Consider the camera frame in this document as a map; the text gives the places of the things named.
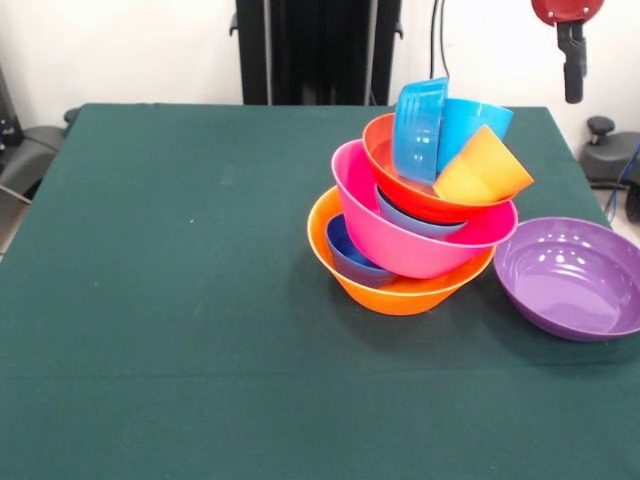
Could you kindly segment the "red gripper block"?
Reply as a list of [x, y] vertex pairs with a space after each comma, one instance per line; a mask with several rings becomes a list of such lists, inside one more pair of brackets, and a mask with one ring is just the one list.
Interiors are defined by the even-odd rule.
[[578, 104], [584, 96], [587, 72], [584, 22], [593, 18], [604, 0], [532, 0], [536, 16], [545, 24], [556, 24], [557, 44], [565, 55], [563, 66], [565, 100]]

